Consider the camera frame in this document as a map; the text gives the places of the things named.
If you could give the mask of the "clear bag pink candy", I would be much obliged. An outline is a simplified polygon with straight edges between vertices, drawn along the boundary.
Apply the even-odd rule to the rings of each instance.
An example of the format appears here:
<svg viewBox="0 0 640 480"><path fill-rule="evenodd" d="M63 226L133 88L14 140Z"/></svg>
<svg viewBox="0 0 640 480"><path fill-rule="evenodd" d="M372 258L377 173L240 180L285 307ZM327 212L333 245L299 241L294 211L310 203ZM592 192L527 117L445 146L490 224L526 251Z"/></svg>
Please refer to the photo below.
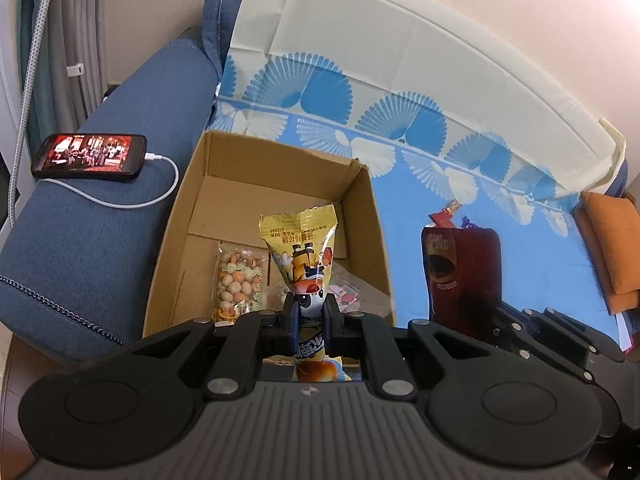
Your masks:
<svg viewBox="0 0 640 480"><path fill-rule="evenodd" d="M342 313L364 312L387 318L394 312L390 296L349 273L339 264L333 268L329 292L335 296Z"/></svg>

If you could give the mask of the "yellow cow snack bag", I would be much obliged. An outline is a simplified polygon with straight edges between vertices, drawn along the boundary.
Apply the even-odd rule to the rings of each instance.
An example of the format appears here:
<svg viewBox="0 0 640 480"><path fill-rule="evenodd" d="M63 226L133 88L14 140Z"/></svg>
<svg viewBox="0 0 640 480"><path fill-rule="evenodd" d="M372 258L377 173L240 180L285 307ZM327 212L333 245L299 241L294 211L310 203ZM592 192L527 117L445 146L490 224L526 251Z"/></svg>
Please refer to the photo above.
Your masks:
<svg viewBox="0 0 640 480"><path fill-rule="evenodd" d="M294 375L298 382L348 382L343 361L326 353L322 336L322 306L330 294L337 215L333 205L259 219L259 234L267 245L289 292L300 310Z"/></svg>

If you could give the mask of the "dark red snack bag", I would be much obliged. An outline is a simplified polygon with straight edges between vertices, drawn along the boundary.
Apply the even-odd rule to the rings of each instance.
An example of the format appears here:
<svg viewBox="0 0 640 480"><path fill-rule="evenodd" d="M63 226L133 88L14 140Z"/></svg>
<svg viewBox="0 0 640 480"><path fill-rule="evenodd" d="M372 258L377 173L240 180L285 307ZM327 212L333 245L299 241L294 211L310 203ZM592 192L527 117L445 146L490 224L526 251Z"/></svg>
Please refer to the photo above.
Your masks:
<svg viewBox="0 0 640 480"><path fill-rule="evenodd" d="M498 234L426 226L421 244L433 322L468 335L480 332L502 299Z"/></svg>

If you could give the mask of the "red snack packet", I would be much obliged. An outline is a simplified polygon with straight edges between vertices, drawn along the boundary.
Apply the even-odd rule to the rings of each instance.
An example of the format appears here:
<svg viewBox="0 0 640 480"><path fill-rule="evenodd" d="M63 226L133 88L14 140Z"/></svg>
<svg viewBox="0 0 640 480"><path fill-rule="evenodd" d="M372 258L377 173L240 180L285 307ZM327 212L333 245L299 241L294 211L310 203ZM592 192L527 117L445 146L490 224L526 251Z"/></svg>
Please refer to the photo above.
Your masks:
<svg viewBox="0 0 640 480"><path fill-rule="evenodd" d="M456 226L452 221L454 214L450 209L445 208L430 215L433 226L442 229L454 229Z"/></svg>

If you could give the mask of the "purple candy wrapper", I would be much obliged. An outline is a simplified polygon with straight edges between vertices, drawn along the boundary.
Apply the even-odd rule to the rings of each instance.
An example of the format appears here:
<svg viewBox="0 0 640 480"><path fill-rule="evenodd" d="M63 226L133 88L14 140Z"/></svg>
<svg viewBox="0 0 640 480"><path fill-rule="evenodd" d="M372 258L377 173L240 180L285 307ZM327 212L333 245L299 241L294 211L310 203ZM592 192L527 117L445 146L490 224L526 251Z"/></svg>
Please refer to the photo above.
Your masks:
<svg viewBox="0 0 640 480"><path fill-rule="evenodd" d="M476 223L472 222L469 217L464 216L462 218L461 227L462 227L462 229L477 229L478 225Z"/></svg>

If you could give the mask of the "clear bag of peanuts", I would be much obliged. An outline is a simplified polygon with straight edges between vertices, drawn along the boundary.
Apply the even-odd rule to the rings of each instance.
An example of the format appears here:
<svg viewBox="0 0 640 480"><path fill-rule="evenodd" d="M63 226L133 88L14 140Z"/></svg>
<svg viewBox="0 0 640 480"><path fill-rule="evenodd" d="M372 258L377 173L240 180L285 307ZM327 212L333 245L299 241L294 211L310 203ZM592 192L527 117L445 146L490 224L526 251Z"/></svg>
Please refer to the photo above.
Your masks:
<svg viewBox="0 0 640 480"><path fill-rule="evenodd" d="M233 325L240 316L265 309L268 271L265 250L227 242L218 245L212 299L217 325Z"/></svg>

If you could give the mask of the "orange cushion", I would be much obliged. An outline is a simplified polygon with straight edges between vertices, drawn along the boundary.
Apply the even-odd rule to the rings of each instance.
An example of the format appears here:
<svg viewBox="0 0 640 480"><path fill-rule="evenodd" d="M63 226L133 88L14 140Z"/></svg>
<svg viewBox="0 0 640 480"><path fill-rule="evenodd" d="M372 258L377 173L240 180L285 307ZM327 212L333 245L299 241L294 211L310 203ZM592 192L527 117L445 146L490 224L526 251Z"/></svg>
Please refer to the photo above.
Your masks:
<svg viewBox="0 0 640 480"><path fill-rule="evenodd" d="M627 197L583 192L573 216L596 269L608 312L639 307L639 213Z"/></svg>

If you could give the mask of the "cardboard box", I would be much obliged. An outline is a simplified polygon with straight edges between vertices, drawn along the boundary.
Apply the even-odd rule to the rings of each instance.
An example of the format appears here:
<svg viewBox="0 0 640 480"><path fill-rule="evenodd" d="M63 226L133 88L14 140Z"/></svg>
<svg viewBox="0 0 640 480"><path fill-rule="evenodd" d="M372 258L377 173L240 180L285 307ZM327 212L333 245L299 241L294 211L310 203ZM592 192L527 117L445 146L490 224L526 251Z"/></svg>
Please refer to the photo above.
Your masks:
<svg viewBox="0 0 640 480"><path fill-rule="evenodd" d="M143 333L192 318L211 320L225 290L220 248L268 258L262 277L238 264L235 280L265 290L296 282L310 294L337 266L384 295L392 285L371 174L359 159L209 130L198 141L168 220L152 279Z"/></svg>

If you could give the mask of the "small red gold candy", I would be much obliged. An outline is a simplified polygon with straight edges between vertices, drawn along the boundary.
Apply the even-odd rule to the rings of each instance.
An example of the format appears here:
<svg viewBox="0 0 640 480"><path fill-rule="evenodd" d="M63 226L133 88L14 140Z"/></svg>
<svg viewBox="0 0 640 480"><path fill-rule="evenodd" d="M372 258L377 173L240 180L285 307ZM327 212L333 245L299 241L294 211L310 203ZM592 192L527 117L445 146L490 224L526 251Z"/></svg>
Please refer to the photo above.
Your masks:
<svg viewBox="0 0 640 480"><path fill-rule="evenodd" d="M460 207L461 207L461 204L457 200L452 200L447 205L447 209L449 210L450 214L454 214Z"/></svg>

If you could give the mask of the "blue sofa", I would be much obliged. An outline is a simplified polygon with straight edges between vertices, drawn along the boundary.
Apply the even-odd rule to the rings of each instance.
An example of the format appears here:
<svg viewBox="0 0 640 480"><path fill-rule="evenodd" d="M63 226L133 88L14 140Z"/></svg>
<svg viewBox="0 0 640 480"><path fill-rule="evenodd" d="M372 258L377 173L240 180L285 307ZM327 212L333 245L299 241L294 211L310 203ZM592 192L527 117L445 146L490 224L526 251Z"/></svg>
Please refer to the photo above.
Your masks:
<svg viewBox="0 0 640 480"><path fill-rule="evenodd" d="M142 335L172 181L212 114L240 0L205 0L202 26L157 51L82 126L139 133L154 162L129 182L38 183L1 252L1 319L58 362Z"/></svg>

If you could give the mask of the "blue white fan-pattern cover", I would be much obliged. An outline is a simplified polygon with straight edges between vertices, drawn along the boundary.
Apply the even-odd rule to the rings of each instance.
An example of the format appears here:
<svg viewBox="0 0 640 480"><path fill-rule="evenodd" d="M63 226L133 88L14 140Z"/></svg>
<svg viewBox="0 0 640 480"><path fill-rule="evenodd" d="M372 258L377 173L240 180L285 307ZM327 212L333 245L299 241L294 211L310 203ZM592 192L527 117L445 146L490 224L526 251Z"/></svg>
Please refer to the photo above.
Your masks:
<svg viewBox="0 0 640 480"><path fill-rule="evenodd" d="M572 212L625 141L524 55L434 0L205 0L202 26L214 129L368 168L399 324L427 316L420 234L458 202L498 234L508 304L616 335Z"/></svg>

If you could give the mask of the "black smartphone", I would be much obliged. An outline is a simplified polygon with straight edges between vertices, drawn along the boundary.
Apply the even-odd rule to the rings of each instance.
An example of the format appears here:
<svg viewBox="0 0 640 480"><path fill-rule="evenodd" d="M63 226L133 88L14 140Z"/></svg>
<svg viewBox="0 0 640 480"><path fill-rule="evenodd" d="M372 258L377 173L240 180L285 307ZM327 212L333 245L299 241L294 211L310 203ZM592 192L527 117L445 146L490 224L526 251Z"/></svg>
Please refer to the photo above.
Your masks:
<svg viewBox="0 0 640 480"><path fill-rule="evenodd" d="M37 179L134 180L147 147L146 137L138 134L52 134L32 162L32 175Z"/></svg>

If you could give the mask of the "grey curtain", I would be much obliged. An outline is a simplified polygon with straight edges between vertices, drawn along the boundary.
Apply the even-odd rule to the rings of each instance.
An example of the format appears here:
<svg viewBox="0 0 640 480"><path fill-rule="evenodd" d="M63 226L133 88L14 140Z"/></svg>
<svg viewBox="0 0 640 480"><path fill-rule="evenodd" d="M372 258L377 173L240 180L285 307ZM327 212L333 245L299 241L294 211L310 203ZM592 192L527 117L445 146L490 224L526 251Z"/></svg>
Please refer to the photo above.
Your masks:
<svg viewBox="0 0 640 480"><path fill-rule="evenodd" d="M107 87L102 0L50 0L37 58L28 132L76 130Z"/></svg>

